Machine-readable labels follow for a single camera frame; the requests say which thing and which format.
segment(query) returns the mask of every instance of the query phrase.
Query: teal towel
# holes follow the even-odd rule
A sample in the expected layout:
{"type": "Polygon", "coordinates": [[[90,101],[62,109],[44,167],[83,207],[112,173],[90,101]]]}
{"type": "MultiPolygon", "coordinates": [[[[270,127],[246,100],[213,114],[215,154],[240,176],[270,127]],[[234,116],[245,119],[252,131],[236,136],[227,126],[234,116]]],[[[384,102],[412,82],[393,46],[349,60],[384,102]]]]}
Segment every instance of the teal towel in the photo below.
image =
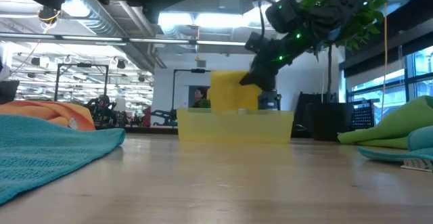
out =
{"type": "Polygon", "coordinates": [[[111,152],[123,129],[82,132],[27,116],[0,115],[0,204],[111,152]]]}
{"type": "Polygon", "coordinates": [[[363,156],[372,160],[402,162],[406,159],[433,160],[433,126],[417,129],[407,138],[409,152],[389,153],[386,150],[368,150],[359,148],[363,156]]]}

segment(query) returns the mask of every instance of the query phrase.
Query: potted plant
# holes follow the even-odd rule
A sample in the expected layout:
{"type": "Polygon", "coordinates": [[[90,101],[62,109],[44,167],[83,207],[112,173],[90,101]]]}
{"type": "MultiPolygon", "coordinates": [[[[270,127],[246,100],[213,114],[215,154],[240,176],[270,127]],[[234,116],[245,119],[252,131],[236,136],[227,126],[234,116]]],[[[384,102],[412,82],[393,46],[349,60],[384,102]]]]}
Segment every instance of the potted plant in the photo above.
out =
{"type": "MultiPolygon", "coordinates": [[[[303,0],[304,9],[320,6],[323,0],[303,0]]],[[[313,138],[321,141],[337,141],[337,134],[349,131],[353,113],[352,104],[332,103],[332,49],[345,46],[348,50],[360,49],[360,44],[367,44],[371,35],[380,34],[374,26],[375,22],[382,23],[384,15],[379,9],[387,0],[367,0],[353,15],[344,27],[340,36],[334,41],[324,45],[328,54],[327,93],[326,103],[311,105],[308,109],[312,117],[313,138]]]]}

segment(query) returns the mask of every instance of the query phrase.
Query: orange towel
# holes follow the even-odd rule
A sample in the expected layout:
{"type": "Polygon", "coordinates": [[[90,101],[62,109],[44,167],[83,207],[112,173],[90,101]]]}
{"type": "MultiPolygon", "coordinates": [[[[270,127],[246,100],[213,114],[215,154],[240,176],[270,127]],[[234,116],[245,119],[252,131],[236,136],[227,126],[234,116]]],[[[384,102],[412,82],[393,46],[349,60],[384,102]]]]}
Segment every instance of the orange towel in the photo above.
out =
{"type": "Polygon", "coordinates": [[[78,131],[96,130],[89,109],[64,102],[14,101],[1,105],[0,114],[37,117],[78,131]]]}

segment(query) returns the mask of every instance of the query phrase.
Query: ceiling light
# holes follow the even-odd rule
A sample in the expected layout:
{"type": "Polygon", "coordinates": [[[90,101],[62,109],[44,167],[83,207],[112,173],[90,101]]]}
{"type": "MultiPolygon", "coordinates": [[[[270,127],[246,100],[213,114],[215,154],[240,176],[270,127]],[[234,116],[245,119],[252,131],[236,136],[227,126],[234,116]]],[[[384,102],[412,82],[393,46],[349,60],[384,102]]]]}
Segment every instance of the ceiling light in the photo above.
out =
{"type": "Polygon", "coordinates": [[[245,46],[245,42],[231,41],[197,41],[197,45],[229,45],[229,46],[245,46]]]}
{"type": "Polygon", "coordinates": [[[95,45],[115,45],[115,46],[125,46],[126,43],[115,43],[115,42],[95,42],[95,45]]]}
{"type": "Polygon", "coordinates": [[[2,38],[17,38],[17,39],[55,39],[54,35],[34,35],[34,34],[20,34],[0,32],[2,38]]]}
{"type": "Polygon", "coordinates": [[[188,40],[177,40],[177,39],[129,39],[130,42],[137,43],[153,43],[153,44],[171,44],[171,45],[187,45],[188,40]]]}
{"type": "Polygon", "coordinates": [[[158,24],[161,26],[192,25],[193,20],[189,13],[162,12],[158,24]]]}
{"type": "Polygon", "coordinates": [[[72,35],[64,35],[63,39],[72,40],[72,41],[123,41],[122,38],[114,38],[114,37],[81,37],[81,36],[72,36],[72,35]]]}
{"type": "Polygon", "coordinates": [[[199,14],[195,25],[206,28],[237,28],[242,26],[240,14],[199,14]]]}
{"type": "Polygon", "coordinates": [[[90,9],[81,0],[66,0],[62,4],[62,10],[72,17],[87,17],[90,15],[90,9]]]}

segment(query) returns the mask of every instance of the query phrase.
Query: cloth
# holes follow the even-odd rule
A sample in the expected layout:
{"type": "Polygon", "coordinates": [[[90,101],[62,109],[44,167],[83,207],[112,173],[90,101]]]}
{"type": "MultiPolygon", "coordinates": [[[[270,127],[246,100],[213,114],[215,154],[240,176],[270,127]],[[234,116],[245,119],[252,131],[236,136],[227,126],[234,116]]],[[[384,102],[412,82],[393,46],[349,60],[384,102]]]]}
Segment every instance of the cloth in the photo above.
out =
{"type": "Polygon", "coordinates": [[[378,125],[361,131],[341,133],[344,144],[407,149],[407,136],[433,125],[433,97],[422,96],[391,112],[378,125]]]}
{"type": "Polygon", "coordinates": [[[240,108],[258,110],[258,96],[262,90],[256,85],[239,84],[247,73],[247,71],[211,72],[208,99],[212,112],[237,111],[240,108]]]}
{"type": "Polygon", "coordinates": [[[1,105],[0,114],[32,116],[78,131],[96,130],[89,109],[64,102],[14,101],[1,105]]]}
{"type": "Polygon", "coordinates": [[[433,126],[417,129],[407,138],[408,152],[390,153],[383,150],[359,148],[358,152],[372,160],[402,162],[405,159],[433,160],[433,126]]]}
{"type": "Polygon", "coordinates": [[[46,120],[0,115],[0,204],[111,152],[124,129],[75,131],[46,120]]]}

